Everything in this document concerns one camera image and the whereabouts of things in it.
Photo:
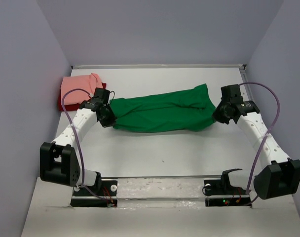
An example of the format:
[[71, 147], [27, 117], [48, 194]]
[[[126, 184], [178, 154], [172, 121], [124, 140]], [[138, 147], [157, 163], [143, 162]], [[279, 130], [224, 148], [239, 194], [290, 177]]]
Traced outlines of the green t shirt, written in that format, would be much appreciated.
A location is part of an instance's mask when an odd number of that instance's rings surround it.
[[206, 84], [164, 94], [113, 99], [111, 108], [117, 117], [114, 128], [130, 132], [197, 132], [216, 122], [212, 117], [216, 107]]

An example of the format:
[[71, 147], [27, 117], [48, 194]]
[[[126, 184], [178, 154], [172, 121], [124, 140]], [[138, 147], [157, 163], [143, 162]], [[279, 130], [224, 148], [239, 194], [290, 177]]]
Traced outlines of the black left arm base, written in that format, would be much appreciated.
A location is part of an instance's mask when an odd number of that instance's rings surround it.
[[89, 191], [86, 188], [73, 191], [70, 205], [72, 207], [117, 207], [117, 188], [118, 181], [116, 179], [102, 179], [99, 190], [89, 187]]

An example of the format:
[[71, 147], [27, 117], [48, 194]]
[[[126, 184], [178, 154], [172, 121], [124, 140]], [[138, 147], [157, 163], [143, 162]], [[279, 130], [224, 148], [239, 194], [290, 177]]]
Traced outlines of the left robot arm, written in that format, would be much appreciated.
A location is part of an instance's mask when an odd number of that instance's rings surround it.
[[40, 147], [40, 178], [43, 181], [84, 188], [90, 195], [100, 192], [101, 174], [84, 167], [80, 143], [96, 124], [113, 127], [116, 122], [110, 103], [110, 91], [96, 88], [88, 100], [84, 100], [72, 118], [66, 114], [69, 125], [52, 142]]

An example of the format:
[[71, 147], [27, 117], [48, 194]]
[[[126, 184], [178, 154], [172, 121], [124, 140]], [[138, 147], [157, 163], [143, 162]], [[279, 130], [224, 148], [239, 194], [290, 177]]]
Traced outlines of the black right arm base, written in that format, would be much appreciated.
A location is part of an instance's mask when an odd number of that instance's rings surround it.
[[226, 186], [220, 179], [205, 180], [202, 193], [206, 207], [251, 206], [251, 198], [244, 189]]

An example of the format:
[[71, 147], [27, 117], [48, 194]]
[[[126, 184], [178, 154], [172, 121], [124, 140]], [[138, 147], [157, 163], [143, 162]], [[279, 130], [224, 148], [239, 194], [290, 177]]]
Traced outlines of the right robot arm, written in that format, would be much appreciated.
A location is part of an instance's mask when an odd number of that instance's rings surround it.
[[241, 169], [225, 171], [227, 177], [219, 181], [220, 190], [230, 194], [239, 187], [247, 194], [254, 191], [263, 200], [295, 194], [300, 184], [300, 160], [293, 160], [284, 152], [271, 134], [280, 109], [267, 127], [255, 102], [243, 99], [240, 85], [223, 86], [221, 93], [214, 120], [224, 124], [232, 120], [244, 132], [256, 155], [248, 176], [243, 176]]

